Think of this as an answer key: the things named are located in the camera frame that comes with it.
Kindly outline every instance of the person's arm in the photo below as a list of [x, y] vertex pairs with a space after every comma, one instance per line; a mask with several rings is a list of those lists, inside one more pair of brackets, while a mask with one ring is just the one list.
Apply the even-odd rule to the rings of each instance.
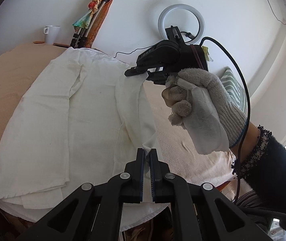
[[[254, 147], [258, 143], [259, 136], [260, 130], [250, 122], [248, 132], [241, 147], [241, 162], [243, 162], [254, 149]], [[240, 142], [238, 142], [234, 147], [230, 148], [235, 157], [237, 157], [239, 145]]]
[[[238, 145], [231, 148], [236, 156]], [[286, 213], [286, 149], [263, 127], [249, 126], [241, 148], [239, 176], [272, 209]]]

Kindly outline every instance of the white gloved hand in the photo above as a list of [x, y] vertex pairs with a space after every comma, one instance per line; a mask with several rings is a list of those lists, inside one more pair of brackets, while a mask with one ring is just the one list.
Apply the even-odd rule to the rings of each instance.
[[[206, 70], [195, 68], [181, 70], [178, 77], [208, 90], [220, 123], [226, 131], [229, 146], [236, 145], [243, 134], [246, 117], [232, 102], [219, 77]], [[162, 96], [166, 104], [172, 107], [173, 112], [169, 116], [169, 121], [172, 125], [179, 126], [183, 122], [182, 117], [186, 117], [191, 113], [192, 105], [186, 100], [187, 91], [175, 86], [174, 76], [168, 77], [165, 85], [167, 89], [164, 90]]]

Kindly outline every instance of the green striped cushion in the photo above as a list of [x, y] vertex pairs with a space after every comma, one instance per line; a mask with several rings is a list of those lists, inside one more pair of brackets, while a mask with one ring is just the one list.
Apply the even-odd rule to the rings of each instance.
[[231, 96], [232, 101], [245, 114], [247, 111], [247, 96], [244, 88], [235, 79], [232, 70], [228, 67], [220, 79], [224, 88]]

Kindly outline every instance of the white wall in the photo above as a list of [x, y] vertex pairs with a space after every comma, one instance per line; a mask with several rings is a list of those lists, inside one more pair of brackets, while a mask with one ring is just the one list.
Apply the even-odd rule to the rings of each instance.
[[[23, 42], [43, 40], [45, 25], [61, 25], [58, 43], [70, 44], [72, 23], [88, 9], [91, 0], [5, 0], [0, 6], [0, 54]], [[282, 18], [277, 0], [270, 0]], [[161, 40], [157, 20], [167, 6], [185, 3], [195, 7], [205, 19], [205, 35], [221, 42], [240, 65], [247, 81], [257, 71], [280, 28], [266, 0], [114, 0], [93, 46], [107, 54], [131, 52]], [[169, 16], [168, 25], [196, 33], [197, 21], [189, 12]], [[211, 72], [222, 74], [230, 61], [215, 45], [210, 48], [214, 62]], [[142, 51], [118, 58], [135, 62]]]
[[251, 109], [251, 121], [272, 131], [286, 143], [286, 56], [265, 94]]
[[275, 75], [282, 66], [285, 55], [286, 25], [282, 25], [270, 52], [267, 54], [255, 75], [252, 77], [251, 82], [247, 84], [251, 99], [251, 107], [254, 107], [257, 104], [262, 95], [266, 92], [267, 88], [270, 86]]

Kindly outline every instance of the white towel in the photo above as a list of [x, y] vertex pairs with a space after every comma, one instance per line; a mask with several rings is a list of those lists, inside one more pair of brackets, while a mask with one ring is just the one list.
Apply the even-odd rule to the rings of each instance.
[[219, 186], [231, 180], [233, 154], [230, 151], [198, 154], [187, 130], [181, 126], [172, 126], [168, 120], [172, 110], [165, 105], [161, 96], [165, 86], [145, 81], [144, 88], [152, 107], [162, 155], [171, 172], [196, 185], [209, 182]]
[[[124, 171], [138, 147], [161, 150], [143, 82], [128, 65], [91, 49], [67, 49], [22, 97], [0, 142], [0, 207], [37, 221], [85, 182]], [[144, 191], [150, 193], [149, 175]], [[145, 195], [124, 206], [121, 231], [166, 207]]]

